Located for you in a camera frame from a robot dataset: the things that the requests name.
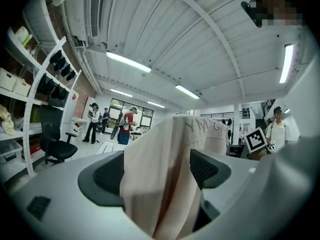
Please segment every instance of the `black pants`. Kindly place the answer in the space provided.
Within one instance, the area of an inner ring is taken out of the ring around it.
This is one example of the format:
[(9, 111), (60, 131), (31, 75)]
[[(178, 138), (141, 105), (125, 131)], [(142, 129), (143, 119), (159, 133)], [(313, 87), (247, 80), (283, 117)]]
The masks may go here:
[(96, 129), (97, 129), (97, 122), (91, 122), (89, 124), (88, 130), (86, 131), (86, 135), (84, 138), (84, 141), (88, 142), (90, 140), (90, 132), (92, 129), (92, 135), (91, 135), (91, 143), (95, 143), (96, 142)]

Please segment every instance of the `railing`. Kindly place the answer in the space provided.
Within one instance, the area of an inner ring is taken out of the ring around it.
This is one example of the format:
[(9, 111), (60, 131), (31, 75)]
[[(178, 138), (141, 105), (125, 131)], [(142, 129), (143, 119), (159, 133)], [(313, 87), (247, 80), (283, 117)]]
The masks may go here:
[(273, 106), (273, 104), (275, 103), (276, 99), (268, 99), (265, 103), (265, 105), (263, 106), (263, 117), (266, 116), (266, 114), (268, 114), (268, 112), (270, 111), (271, 107)]
[[(200, 115), (203, 118), (210, 118), (217, 121), (222, 121), (223, 119), (225, 121), (229, 119), (233, 119), (235, 117), (234, 112), (224, 112), (224, 113), (212, 113), (212, 114), (201, 114)], [(239, 118), (240, 119), (249, 119), (250, 118), (250, 110), (243, 110), (239, 111)]]

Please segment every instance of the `window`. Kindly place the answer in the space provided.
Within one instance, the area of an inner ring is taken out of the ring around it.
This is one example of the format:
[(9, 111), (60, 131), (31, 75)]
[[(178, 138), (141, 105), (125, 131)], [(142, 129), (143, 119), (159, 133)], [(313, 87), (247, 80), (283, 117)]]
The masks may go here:
[(118, 99), (113, 98), (110, 103), (109, 114), (110, 123), (109, 128), (114, 128), (116, 121), (119, 118), (120, 112), (123, 114), (127, 113), (131, 108), (136, 108), (137, 114), (133, 115), (133, 121), (137, 123), (139, 127), (149, 128), (151, 125), (152, 117), (154, 111), (151, 109), (144, 108), (142, 106), (137, 106), (131, 103), (127, 103)]

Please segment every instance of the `column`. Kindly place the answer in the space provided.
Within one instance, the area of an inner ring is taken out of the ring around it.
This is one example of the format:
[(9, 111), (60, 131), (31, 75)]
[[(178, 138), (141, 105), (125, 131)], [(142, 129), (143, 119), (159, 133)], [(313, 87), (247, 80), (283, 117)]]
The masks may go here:
[(233, 145), (238, 145), (239, 143), (239, 104), (233, 105), (234, 118), (233, 118)]

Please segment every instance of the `red shirt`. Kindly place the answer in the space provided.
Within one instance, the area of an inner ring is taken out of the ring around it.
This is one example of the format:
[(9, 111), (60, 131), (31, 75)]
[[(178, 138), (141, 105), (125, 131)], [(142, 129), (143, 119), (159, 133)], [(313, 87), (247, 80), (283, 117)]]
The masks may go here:
[[(124, 124), (126, 124), (127, 121), (129, 123), (133, 123), (134, 122), (134, 114), (131, 113), (131, 112), (127, 112), (127, 113), (124, 114), (123, 119), (124, 119)], [(129, 129), (128, 130), (125, 130), (123, 126), (120, 126), (120, 132), (129, 134), (130, 133), (130, 128), (131, 128), (131, 125), (129, 125)]]

